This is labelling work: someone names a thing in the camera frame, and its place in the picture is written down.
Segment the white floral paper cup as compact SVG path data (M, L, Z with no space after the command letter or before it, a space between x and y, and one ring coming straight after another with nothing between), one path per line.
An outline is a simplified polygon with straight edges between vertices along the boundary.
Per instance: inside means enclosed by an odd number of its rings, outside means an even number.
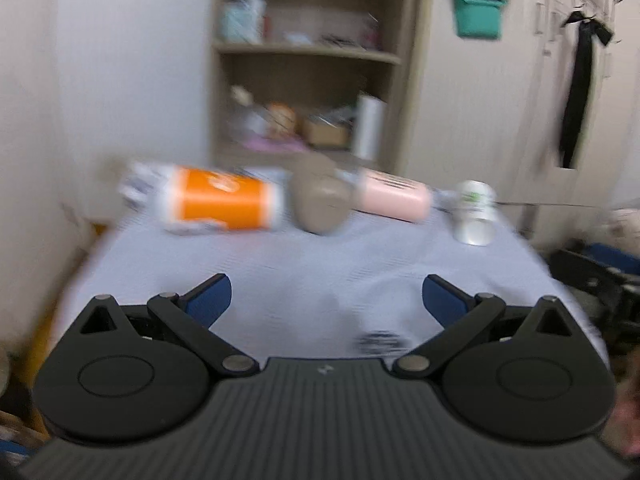
M484 247L495 237L496 192L488 184L467 180L457 185L452 205L454 237L461 243Z

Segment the orange white cup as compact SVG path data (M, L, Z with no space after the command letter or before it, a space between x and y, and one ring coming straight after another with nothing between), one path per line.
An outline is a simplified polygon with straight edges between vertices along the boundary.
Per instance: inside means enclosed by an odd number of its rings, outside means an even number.
M118 190L175 234L272 230L285 214L282 185L221 170L133 162Z

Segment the taupe brown cup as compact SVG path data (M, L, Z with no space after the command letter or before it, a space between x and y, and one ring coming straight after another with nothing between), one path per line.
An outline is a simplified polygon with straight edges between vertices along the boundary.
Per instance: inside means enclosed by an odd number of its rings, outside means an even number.
M288 198L296 226L312 234L335 231L352 211L352 185L340 177L333 160L316 152L294 160Z

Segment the pink tumbler grey lid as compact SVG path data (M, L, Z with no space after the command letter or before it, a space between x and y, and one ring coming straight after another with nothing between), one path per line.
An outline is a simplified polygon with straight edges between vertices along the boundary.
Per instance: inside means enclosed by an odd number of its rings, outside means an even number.
M355 179L355 209L365 214L420 223L430 213L432 192L422 182L361 168Z

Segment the pink flat box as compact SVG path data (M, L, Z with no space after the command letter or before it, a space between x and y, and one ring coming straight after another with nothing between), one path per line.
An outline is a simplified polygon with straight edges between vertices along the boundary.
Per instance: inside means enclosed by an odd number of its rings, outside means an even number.
M243 148L252 152L269 154L291 154L308 151L308 146L298 136L284 139L270 139L262 136L250 136L241 142Z

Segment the light wood wardrobe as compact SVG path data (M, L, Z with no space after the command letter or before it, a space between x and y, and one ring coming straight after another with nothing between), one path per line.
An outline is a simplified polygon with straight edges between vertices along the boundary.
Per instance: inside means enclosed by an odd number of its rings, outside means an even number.
M569 167L558 150L577 47L573 11L613 29L593 49L582 134ZM498 39L463 38L454 0L421 0L402 172L435 188L463 180L491 185L511 206L543 211L605 204L623 158L632 107L630 2L506 0Z

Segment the small cardboard box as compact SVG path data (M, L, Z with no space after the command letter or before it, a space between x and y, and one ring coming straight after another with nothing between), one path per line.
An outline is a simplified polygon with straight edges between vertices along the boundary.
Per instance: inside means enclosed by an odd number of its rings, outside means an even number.
M307 117L304 120L302 136L314 148L347 148L349 144L347 127L319 117Z

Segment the white paper roll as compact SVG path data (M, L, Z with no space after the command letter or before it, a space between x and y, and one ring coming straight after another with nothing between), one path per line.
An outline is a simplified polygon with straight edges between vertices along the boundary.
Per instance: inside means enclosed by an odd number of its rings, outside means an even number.
M375 162L382 138L386 103L375 96L360 93L352 129L352 154L362 160Z

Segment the black hanging ribbon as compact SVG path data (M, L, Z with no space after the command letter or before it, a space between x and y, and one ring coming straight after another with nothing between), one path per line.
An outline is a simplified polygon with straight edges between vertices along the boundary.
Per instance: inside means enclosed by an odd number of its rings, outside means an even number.
M564 28L570 24L577 24L578 27L573 73L570 78L558 143L560 165L564 169L574 167L574 158L582 133L592 81L593 38L597 38L603 47L607 47L614 37L614 32L608 26L594 16L588 18L582 11L573 11L561 27Z

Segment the wooden shelf unit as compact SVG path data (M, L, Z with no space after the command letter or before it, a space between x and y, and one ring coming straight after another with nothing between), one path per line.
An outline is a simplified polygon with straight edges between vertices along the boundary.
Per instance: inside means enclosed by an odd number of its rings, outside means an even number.
M385 104L378 156L371 165L398 165L419 0L265 0L259 44L222 34L224 7L215 0L210 124L213 160L226 168L286 165L283 148L255 150L229 131L231 90L259 104L282 103L299 119L355 104L361 93Z

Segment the white jar blue label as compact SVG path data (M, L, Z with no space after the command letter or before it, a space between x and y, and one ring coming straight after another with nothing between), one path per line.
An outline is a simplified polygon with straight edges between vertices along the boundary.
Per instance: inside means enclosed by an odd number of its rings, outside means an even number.
M222 9L221 38L230 44L262 44L266 0L233 0Z

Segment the teal wall box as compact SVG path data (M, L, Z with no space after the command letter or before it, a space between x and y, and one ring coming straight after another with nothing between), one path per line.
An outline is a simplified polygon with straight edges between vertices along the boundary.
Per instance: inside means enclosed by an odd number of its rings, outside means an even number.
M498 40L506 0L454 0L454 20L461 38Z

